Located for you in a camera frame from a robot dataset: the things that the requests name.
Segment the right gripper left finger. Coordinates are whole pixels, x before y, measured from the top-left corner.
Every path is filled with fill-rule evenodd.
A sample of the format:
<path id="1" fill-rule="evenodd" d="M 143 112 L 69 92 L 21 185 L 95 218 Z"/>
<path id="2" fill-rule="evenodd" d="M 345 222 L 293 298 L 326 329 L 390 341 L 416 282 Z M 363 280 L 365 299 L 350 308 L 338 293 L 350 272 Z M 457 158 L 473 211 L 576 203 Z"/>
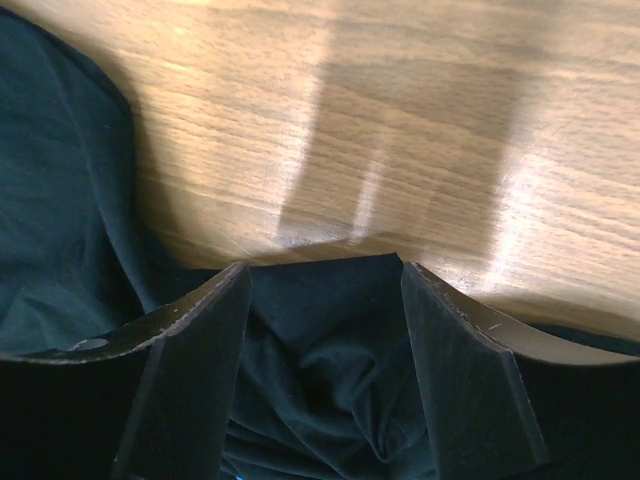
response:
<path id="1" fill-rule="evenodd" d="M 1 360 L 5 479 L 215 479 L 250 303 L 236 263 L 75 347 Z"/>

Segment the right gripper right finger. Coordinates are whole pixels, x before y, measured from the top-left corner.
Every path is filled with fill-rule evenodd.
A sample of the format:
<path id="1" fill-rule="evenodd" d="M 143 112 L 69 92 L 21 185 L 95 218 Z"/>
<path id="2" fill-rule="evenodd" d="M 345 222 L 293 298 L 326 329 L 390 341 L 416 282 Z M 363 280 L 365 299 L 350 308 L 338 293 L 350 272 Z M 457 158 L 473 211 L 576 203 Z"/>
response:
<path id="1" fill-rule="evenodd" d="M 635 479 L 639 345 L 530 325 L 416 263 L 401 278 L 441 479 Z"/>

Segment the black t-shirt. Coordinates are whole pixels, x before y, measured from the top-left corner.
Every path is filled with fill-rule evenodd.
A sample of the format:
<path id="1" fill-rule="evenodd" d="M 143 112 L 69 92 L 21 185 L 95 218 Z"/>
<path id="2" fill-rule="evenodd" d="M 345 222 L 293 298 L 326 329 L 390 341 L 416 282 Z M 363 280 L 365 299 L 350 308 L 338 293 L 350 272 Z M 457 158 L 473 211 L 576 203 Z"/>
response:
<path id="1" fill-rule="evenodd" d="M 128 101 L 88 57 L 1 13 L 1 360 L 69 350 L 220 273 L 133 207 Z M 441 479 L 394 254 L 250 268 L 215 479 Z"/>

